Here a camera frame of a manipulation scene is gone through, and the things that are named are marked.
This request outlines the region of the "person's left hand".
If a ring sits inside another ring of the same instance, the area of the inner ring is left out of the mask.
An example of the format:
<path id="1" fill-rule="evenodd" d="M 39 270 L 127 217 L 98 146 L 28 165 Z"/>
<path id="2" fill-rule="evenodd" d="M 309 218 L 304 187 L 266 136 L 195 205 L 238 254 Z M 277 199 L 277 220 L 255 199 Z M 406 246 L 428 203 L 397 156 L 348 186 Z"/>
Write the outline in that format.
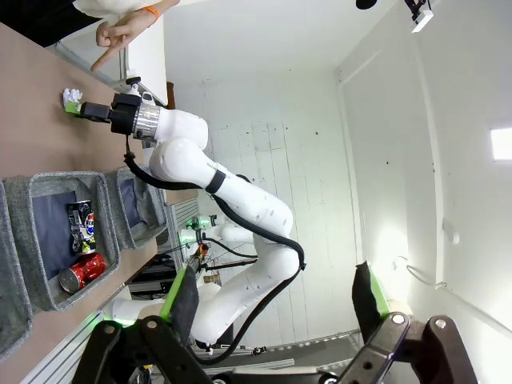
<path id="1" fill-rule="evenodd" d="M 128 13 L 116 24 L 103 22 L 96 29 L 97 46 L 105 48 L 103 54 L 92 64 L 90 70 L 96 71 L 120 50 L 126 48 L 142 32 L 152 26 L 160 13 L 154 6 L 144 7 Z"/>

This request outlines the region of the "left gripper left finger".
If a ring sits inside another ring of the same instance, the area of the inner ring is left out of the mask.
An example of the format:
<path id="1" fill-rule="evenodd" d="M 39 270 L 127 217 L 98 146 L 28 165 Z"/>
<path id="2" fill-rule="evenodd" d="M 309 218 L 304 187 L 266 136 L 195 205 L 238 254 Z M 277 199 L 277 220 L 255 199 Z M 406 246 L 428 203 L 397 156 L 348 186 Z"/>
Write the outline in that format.
<path id="1" fill-rule="evenodd" d="M 92 330 L 74 373 L 75 383 L 129 383 L 156 366 L 169 383 L 212 383 L 188 350 L 199 296 L 191 267 L 178 272 L 160 313 L 124 327 L 113 320 Z"/>

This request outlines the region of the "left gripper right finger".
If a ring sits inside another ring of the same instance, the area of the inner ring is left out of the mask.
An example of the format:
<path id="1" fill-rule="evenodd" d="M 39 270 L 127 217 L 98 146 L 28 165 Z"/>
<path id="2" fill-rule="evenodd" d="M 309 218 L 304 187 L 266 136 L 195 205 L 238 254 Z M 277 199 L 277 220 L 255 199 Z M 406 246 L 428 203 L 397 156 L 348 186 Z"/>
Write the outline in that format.
<path id="1" fill-rule="evenodd" d="M 367 262 L 356 266 L 352 302 L 364 346 L 340 383 L 380 383 L 395 362 L 410 364 L 420 383 L 476 383 L 477 377 L 452 318 L 426 322 L 392 311 Z"/>

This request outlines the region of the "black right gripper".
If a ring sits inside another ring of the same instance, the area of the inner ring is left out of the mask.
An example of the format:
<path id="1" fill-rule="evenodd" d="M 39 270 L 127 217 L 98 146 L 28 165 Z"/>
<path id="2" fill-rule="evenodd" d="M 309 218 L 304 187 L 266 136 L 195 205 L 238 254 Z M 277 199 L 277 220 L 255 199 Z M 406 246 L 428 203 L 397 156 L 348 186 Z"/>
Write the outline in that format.
<path id="1" fill-rule="evenodd" d="M 110 120 L 112 133 L 130 135 L 134 132 L 140 105 L 141 96 L 116 93 L 111 108 L 93 102 L 68 102 L 65 112 L 90 121 Z"/>

